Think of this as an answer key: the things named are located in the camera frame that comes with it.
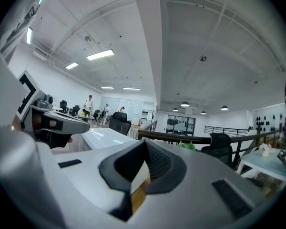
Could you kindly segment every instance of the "metal railing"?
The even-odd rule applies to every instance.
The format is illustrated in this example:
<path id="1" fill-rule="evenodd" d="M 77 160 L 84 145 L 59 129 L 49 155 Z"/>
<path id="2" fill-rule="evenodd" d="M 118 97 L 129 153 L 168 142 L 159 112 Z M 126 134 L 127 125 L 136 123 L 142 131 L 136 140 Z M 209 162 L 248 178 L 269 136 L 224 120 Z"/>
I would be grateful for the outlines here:
<path id="1" fill-rule="evenodd" d="M 236 128 L 225 128 L 217 126 L 204 126 L 204 133 L 225 133 L 230 137 L 245 136 L 249 132 L 249 129 L 236 129 Z"/>
<path id="2" fill-rule="evenodd" d="M 192 142 L 193 144 L 207 144 L 207 145 L 211 143 L 210 137 L 183 136 L 183 135 L 167 134 L 167 133 L 152 131 L 152 130 L 155 130 L 154 125 L 156 125 L 156 122 L 157 121 L 154 121 L 150 123 L 149 125 L 147 125 L 145 128 L 138 130 L 138 139 L 142 139 L 143 137 L 145 137 L 145 138 L 149 138 L 152 140 L 155 140 L 155 139 L 163 140 L 163 141 L 172 142 L 172 143 L 179 143 L 180 141 L 183 143 Z M 263 134 L 257 134 L 257 135 L 231 137 L 231 143 L 237 143 L 236 151 L 232 152 L 232 154 L 235 154 L 235 157 L 232 162 L 232 168 L 236 168 L 240 160 L 239 154 L 241 152 L 247 153 L 248 151 L 251 151 L 253 148 L 256 148 L 262 144 L 259 142 L 260 138 L 264 138 L 263 139 L 264 143 L 268 143 L 272 141 L 272 145 L 273 145 L 275 142 L 277 132 L 279 132 L 279 130 L 275 130 L 275 131 L 267 132 Z M 254 140 L 253 144 L 249 148 L 241 149 L 242 142 L 250 141 L 250 140 Z"/>

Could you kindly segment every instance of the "white desk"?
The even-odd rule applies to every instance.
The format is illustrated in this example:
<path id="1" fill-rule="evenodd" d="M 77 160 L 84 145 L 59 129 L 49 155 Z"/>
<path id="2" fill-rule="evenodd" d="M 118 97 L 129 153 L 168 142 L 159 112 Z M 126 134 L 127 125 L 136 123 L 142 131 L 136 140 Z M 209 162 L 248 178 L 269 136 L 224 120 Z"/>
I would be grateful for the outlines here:
<path id="1" fill-rule="evenodd" d="M 90 128 L 86 133 L 81 134 L 85 142 L 92 150 L 111 147 L 128 142 L 138 142 L 110 128 Z"/>
<path id="2" fill-rule="evenodd" d="M 240 174 L 244 165 L 246 165 L 283 181 L 283 184 L 281 185 L 281 188 L 283 188 L 286 185 L 286 165 L 284 165 L 277 157 L 280 150 L 277 149 L 275 152 L 269 153 L 268 157 L 263 157 L 262 152 L 263 150 L 259 149 L 248 155 L 242 156 L 237 173 Z"/>

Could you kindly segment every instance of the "black office chair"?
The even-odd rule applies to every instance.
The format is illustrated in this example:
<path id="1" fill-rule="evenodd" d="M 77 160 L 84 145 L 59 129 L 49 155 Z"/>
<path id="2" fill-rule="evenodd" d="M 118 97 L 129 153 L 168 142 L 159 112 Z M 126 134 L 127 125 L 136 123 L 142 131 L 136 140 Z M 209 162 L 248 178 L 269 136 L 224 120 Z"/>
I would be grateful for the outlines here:
<path id="1" fill-rule="evenodd" d="M 211 144 L 210 146 L 203 147 L 200 151 L 202 153 L 211 155 L 218 158 L 220 161 L 232 167 L 232 147 L 231 139 L 227 134 L 224 133 L 210 133 Z M 254 178 L 246 178 L 251 181 L 257 187 L 263 187 L 263 183 Z"/>
<path id="2" fill-rule="evenodd" d="M 62 110 L 60 110 L 59 112 L 66 114 L 67 111 L 67 101 L 66 100 L 62 100 L 60 102 L 60 107 L 62 108 Z"/>
<path id="3" fill-rule="evenodd" d="M 78 114 L 78 111 L 80 110 L 81 108 L 78 106 L 78 105 L 75 105 L 72 109 L 72 112 L 71 112 L 71 115 L 74 117 Z"/>
<path id="4" fill-rule="evenodd" d="M 109 128 L 118 133 L 127 135 L 131 126 L 132 123 L 127 121 L 126 113 L 115 112 L 110 116 Z"/>

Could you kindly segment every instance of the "window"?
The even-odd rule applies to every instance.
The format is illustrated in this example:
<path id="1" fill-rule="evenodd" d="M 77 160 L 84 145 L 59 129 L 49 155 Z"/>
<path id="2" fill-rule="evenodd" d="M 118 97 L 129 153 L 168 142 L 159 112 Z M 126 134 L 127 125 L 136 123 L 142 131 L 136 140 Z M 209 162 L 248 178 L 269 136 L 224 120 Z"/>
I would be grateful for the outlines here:
<path id="1" fill-rule="evenodd" d="M 195 118 L 169 115 L 167 118 L 166 133 L 193 136 L 195 120 Z"/>

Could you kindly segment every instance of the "ceiling sprinkler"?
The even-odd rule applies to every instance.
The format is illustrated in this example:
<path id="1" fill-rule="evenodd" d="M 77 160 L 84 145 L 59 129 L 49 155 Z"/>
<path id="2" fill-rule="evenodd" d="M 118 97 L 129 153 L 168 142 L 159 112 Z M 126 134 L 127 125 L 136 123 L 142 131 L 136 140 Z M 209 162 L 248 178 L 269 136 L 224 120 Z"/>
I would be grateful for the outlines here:
<path id="1" fill-rule="evenodd" d="M 91 42 L 91 36 L 85 36 L 85 41 L 86 42 Z"/>

